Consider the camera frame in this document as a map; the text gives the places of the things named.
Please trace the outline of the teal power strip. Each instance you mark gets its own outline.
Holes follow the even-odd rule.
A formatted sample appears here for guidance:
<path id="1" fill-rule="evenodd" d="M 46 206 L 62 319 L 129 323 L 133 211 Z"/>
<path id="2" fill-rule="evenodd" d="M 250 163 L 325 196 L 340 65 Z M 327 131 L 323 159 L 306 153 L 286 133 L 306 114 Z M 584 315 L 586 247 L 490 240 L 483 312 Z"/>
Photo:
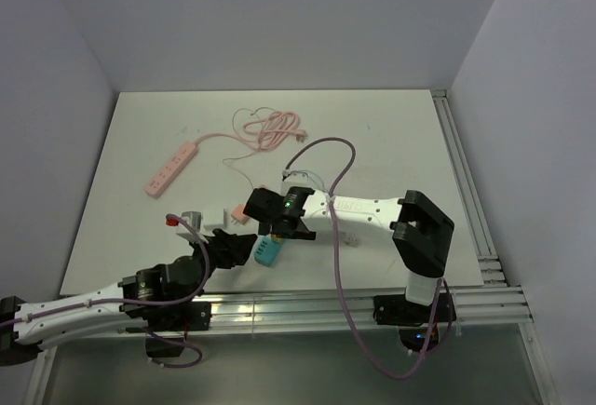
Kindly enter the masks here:
<path id="1" fill-rule="evenodd" d="M 254 261 L 265 267 L 272 267 L 283 246 L 282 243 L 276 243 L 271 236 L 261 236 L 252 251 Z"/>

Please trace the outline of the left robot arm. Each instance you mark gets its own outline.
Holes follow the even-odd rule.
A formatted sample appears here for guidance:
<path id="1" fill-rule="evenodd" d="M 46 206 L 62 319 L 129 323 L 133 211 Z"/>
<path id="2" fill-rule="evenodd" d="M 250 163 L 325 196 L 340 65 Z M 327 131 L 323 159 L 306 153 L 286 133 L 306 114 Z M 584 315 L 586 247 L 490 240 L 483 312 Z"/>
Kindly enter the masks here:
<path id="1" fill-rule="evenodd" d="M 201 301 L 217 269 L 244 265 L 255 234 L 217 229 L 191 243 L 191 254 L 159 263 L 92 292 L 42 303 L 1 301 L 1 364 L 14 366 L 51 347 L 105 331 L 205 331 L 211 306 Z"/>

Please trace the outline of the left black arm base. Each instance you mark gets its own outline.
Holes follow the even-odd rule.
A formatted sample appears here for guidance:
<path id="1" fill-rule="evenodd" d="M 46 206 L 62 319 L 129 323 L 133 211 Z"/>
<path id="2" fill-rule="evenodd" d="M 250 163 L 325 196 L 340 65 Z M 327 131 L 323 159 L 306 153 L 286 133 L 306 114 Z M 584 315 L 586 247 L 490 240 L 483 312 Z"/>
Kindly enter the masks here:
<path id="1" fill-rule="evenodd" d="M 175 306 L 172 312 L 152 317 L 146 325 L 125 328 L 129 334 L 142 334 L 145 338 L 145 354 L 159 366 L 181 369 L 195 366 L 202 358 L 202 351 L 189 341 L 190 331 L 207 331 L 210 328 L 211 303 L 191 302 Z M 184 351 L 192 351 L 192 361 L 174 363 Z"/>

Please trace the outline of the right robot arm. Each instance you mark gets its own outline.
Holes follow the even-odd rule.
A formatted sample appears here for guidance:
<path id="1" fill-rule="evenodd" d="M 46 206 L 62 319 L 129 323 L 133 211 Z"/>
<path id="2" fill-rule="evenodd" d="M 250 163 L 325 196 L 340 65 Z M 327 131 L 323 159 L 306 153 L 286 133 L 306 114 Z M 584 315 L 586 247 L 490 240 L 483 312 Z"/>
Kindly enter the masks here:
<path id="1" fill-rule="evenodd" d="M 330 232 L 392 242 L 408 270 L 405 315 L 421 321 L 434 311 L 454 222 L 423 193 L 408 190 L 401 198 L 365 199 L 302 186 L 291 187 L 284 196 L 256 188 L 243 213 L 259 223 L 261 235 L 314 241 L 319 233 Z"/>

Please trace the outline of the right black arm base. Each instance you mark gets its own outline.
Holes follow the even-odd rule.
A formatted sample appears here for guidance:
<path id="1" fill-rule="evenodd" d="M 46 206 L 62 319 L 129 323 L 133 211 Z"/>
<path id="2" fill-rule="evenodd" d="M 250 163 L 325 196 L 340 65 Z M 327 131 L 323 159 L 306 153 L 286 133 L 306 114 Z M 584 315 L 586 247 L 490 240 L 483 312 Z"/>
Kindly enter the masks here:
<path id="1" fill-rule="evenodd" d="M 426 339 L 431 306 L 409 303 L 404 294 L 376 295 L 373 297 L 372 317 L 377 325 L 399 329 L 401 344 L 406 350 L 419 353 Z M 427 348 L 432 353 L 447 338 L 457 319 L 453 298 L 448 293 L 439 295 Z"/>

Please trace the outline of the salmon pink charger plug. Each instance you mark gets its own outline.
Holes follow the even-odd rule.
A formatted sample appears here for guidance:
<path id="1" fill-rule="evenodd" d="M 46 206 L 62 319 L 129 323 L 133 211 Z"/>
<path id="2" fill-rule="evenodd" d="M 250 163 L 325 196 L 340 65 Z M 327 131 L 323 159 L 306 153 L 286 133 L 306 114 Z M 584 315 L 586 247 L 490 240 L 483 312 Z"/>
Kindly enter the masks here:
<path id="1" fill-rule="evenodd" d="M 245 204 L 239 204 L 230 213 L 230 217 L 234 224 L 244 225 L 250 219 L 250 217 L 244 212 L 245 207 Z"/>

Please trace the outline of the white charger plug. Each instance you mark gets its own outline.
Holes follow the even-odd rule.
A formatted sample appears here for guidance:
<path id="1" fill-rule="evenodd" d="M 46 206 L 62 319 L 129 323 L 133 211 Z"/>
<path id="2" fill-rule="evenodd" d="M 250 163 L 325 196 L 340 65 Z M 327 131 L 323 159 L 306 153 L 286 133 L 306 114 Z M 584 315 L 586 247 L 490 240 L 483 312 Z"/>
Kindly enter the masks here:
<path id="1" fill-rule="evenodd" d="M 202 212 L 202 226 L 206 231 L 214 230 L 216 228 L 225 228 L 225 209 L 205 209 Z"/>

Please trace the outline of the pink power strip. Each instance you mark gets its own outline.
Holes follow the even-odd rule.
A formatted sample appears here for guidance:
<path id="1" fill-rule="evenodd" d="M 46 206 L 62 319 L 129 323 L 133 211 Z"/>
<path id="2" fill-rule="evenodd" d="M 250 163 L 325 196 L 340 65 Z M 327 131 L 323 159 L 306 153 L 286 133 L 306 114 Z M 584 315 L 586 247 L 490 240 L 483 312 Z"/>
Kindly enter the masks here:
<path id="1" fill-rule="evenodd" d="M 198 147 L 195 142 L 184 142 L 145 184 L 143 191 L 151 198 L 162 196 L 197 152 Z"/>

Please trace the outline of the aluminium front rail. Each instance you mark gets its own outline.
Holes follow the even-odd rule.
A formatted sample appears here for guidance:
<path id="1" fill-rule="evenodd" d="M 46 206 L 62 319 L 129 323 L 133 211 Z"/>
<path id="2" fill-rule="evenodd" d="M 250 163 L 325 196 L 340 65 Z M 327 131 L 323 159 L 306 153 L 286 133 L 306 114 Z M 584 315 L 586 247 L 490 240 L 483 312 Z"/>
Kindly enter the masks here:
<path id="1" fill-rule="evenodd" d="M 532 320 L 521 289 L 483 287 L 477 289 L 449 288 L 457 319 L 454 325 L 523 324 Z M 379 291 L 346 293 L 348 313 L 344 313 L 335 292 L 305 294 L 248 295 L 229 294 L 200 298 L 211 303 L 210 328 L 214 335 L 241 333 L 279 333 L 301 331 L 346 331 L 347 318 L 352 317 L 360 331 L 377 325 L 373 319 L 373 297 L 398 294 Z M 125 332 L 123 329 L 97 334 Z"/>

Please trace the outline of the aluminium side rail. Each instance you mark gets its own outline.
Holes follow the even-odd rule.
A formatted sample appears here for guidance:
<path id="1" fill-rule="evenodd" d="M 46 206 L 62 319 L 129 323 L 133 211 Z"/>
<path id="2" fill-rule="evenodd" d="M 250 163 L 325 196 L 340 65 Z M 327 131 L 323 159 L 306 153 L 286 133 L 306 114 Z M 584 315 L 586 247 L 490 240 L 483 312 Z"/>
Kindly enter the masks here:
<path id="1" fill-rule="evenodd" d="M 467 216 L 468 227 L 480 263 L 484 285 L 488 287 L 507 286 L 508 281 L 494 247 L 494 241 L 481 206 L 479 194 L 454 122 L 448 91 L 432 90 L 431 97 L 454 169 L 456 183 Z"/>

